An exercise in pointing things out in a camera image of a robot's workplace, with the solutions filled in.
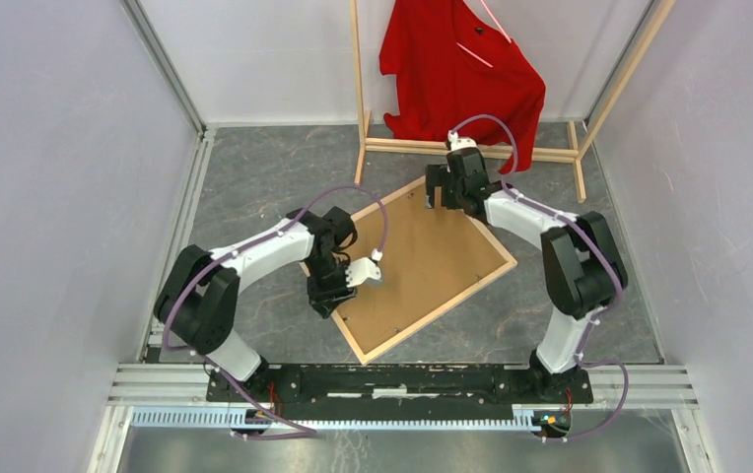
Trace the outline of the wooden clothes rack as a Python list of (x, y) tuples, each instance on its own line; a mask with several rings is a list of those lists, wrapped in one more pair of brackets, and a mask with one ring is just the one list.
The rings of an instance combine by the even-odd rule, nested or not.
[[(370, 135), (372, 112), (365, 107), (358, 2), (349, 0), (347, 4), (354, 63), (359, 137), (359, 152), (354, 182), (359, 184), (362, 181), (366, 154), (368, 152), (439, 156), (445, 153), (445, 144), (437, 141), (378, 138)], [(569, 165), (572, 167), (575, 192), (580, 203), (585, 202), (587, 199), (582, 164), (584, 157), (594, 144), (611, 110), (620, 99), (674, 5), (673, 1), (668, 0), (650, 1), (648, 3), (624, 52), (619, 57), (617, 65), (609, 75), (605, 87), (597, 97), (592, 112), (583, 120), (582, 125), (576, 125), (573, 121), (567, 123), (569, 146), (567, 148), (537, 147), (533, 151), (533, 160), (536, 162)]]

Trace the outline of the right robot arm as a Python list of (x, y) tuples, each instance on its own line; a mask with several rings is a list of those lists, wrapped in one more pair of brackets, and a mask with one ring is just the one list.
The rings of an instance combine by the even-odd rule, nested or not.
[(552, 402), (568, 387), (565, 373), (581, 361), (587, 334), (618, 303), (628, 273), (605, 216), (554, 209), (494, 182), (477, 148), (450, 151), (425, 168), (427, 207), (459, 210), (509, 232), (540, 250), (544, 284), (553, 306), (545, 335), (532, 353), (530, 394)]

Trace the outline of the pink clothes hanger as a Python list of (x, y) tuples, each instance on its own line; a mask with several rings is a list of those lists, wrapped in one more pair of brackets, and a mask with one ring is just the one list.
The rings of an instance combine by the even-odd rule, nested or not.
[(455, 45), (470, 61), (483, 69), (507, 63), (515, 42), (497, 15), (494, 1), (457, 1), (452, 23)]

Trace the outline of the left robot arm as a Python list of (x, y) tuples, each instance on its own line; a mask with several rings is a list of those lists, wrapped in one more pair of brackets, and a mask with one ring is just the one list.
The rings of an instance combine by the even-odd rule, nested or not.
[(293, 211), (250, 242), (215, 250), (189, 245), (176, 258), (153, 314), (191, 350), (225, 370), (242, 400), (256, 401), (268, 388), (268, 364), (235, 330), (240, 292), (283, 266), (302, 262), (308, 269), (309, 304), (327, 318), (357, 294), (343, 251), (345, 242), (357, 238), (351, 215), (333, 207), (322, 216)]

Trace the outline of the red t-shirt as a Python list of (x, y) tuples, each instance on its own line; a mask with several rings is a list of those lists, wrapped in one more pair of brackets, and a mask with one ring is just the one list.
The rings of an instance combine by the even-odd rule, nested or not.
[(379, 53), (395, 78), (393, 136), (439, 141), (458, 129), (483, 145), (514, 142), (502, 173), (528, 170), (546, 85), (519, 47), (462, 1), (397, 1)]

